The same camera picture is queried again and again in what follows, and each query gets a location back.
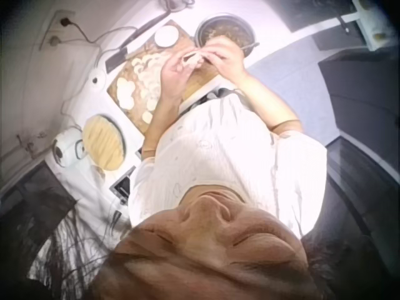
white wall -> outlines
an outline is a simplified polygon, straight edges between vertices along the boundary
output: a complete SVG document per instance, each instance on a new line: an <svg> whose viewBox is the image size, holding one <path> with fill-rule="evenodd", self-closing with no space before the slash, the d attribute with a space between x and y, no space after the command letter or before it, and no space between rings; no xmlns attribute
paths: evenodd
<svg viewBox="0 0 400 300"><path fill-rule="evenodd" d="M24 144L34 144L35 154L51 145L63 124L61 104L79 91L98 53L97 48L82 42L39 51L39 44L54 12L58 9L74 11L74 21L90 38L96 38L120 26L124 19L127 20L129 16L126 13L135 2L28 1L4 24L1 49L0 187L31 160L30 155L19 147L17 134L22 137ZM81 38L77 30L69 29L68 39Z"/></svg>

wooden cutting board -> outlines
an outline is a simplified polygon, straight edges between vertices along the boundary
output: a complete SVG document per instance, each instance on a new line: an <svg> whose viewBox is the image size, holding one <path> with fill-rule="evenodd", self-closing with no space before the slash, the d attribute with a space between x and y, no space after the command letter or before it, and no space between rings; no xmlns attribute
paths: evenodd
<svg viewBox="0 0 400 300"><path fill-rule="evenodd" d="M191 40L190 36L174 21L169 21L166 25L175 26L179 31L179 39L178 42L171 48L160 48L154 42L154 35L150 37L146 43L139 48L135 53L134 57L132 57L127 63L124 65L122 71L117 75L115 80L108 87L107 92L111 96L112 100L119 106L119 101L117 99L117 80L118 78L124 78L128 81L133 81L135 83L136 89L134 90L132 97L134 99L134 107L130 110L122 109L125 115L131 120L131 122L140 130L142 134L146 132L149 127L149 124L145 123L142 119L142 115L145 111L147 111L147 99L141 96L141 92L143 94L143 90L146 89L144 84L139 80L138 76L133 71L132 60L135 58L142 59L145 55L148 54L173 54L181 49L193 46L194 43ZM194 94L197 90L203 87L206 83L212 80L215 76L218 75L215 67L204 63L200 69L197 69L193 72L190 77L188 84L186 86L186 90L183 95L183 101L187 100L192 94Z"/></svg>
<svg viewBox="0 0 400 300"><path fill-rule="evenodd" d="M82 131L85 150L94 163L107 171L118 169L124 161L124 141L118 128L97 115L86 121Z"/></svg>

closed eye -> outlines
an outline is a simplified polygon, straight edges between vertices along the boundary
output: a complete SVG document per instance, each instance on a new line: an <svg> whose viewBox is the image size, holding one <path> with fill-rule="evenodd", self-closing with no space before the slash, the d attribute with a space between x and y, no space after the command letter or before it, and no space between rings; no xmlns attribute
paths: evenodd
<svg viewBox="0 0 400 300"><path fill-rule="evenodd" d="M241 243L243 243L245 240L251 238L252 236L255 236L257 234L265 234L265 235L270 235L270 236L276 236L279 239L283 239L279 233L275 234L275 230L273 230L270 226L266 224L257 224L255 226L251 226L246 228L245 231L240 232L232 242L232 246L235 247Z"/></svg>
<svg viewBox="0 0 400 300"><path fill-rule="evenodd" d="M157 237L169 244L174 244L174 240L172 239L171 235L165 231L155 228L143 228L142 230L155 234Z"/></svg>

white countertop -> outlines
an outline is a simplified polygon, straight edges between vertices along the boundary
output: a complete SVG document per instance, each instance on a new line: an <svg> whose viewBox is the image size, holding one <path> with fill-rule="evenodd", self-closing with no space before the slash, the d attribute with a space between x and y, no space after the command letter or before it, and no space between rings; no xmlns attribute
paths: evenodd
<svg viewBox="0 0 400 300"><path fill-rule="evenodd" d="M139 27L150 19L155 18L164 12L157 1L149 1L148 3L145 2L146 0L137 1L131 10L127 11L126 15L121 18L120 22L115 24L114 27ZM145 32L142 36L138 37L135 41L128 45L128 52L133 52L135 49L142 46L143 43L151 35L153 35L158 28L160 28L170 19L177 22L188 34L193 36L196 32L198 24L203 19L217 13L231 13L238 15L245 19L253 27L256 34L256 40L260 42L260 46L255 48L250 56L245 59L246 67L251 66L267 55L270 55L273 52L280 50L306 36L340 25L337 19L330 19L312 26L308 26L296 32L290 32L279 16L268 6L266 1L253 0L251 1L251 5L249 5L249 1L241 0L197 0L193 8L172 13L167 19L161 21L148 32ZM358 18L358 13L343 17L345 22L355 21ZM129 31L118 32L117 34L106 39L101 46L103 49L117 48L130 34L131 32ZM52 163L51 161L54 159L51 155L46 158L47 163L51 165L51 168L55 173L64 173L64 180L67 179L66 176L73 176L73 174L79 173L79 176L85 178L86 181L91 185L91 189L97 189L99 193L102 194L102 198L107 199L110 203L115 203L116 199L114 194L109 190L110 186L113 185L123 174L128 172L133 166L137 166L140 163L140 159L136 155L136 152L142 146L144 139L143 135L115 105L114 101L106 91L107 87L123 68L123 65L121 65L110 74L105 75L106 72L104 62L113 54L114 53L111 52L109 54L107 53L107 55L104 55L99 64L99 68L102 70L100 72L103 72L105 77L105 83L100 89L94 89L91 84L91 79L89 79L79 96L77 96L74 100L69 113L74 116L74 119L81 127L84 126L88 118L95 114L103 114L111 118L120 128L126 143L127 152L123 165L117 171L105 171L105 181L99 183L96 177L93 176L92 172L90 171L91 160L89 157L86 157L79 162L78 165L74 166L72 168L74 171L71 171L71 169L68 172ZM208 91L217 86L225 85L226 83L227 82L223 78L217 76L200 91L192 95L181 109L184 109L194 101L197 101Z"/></svg>

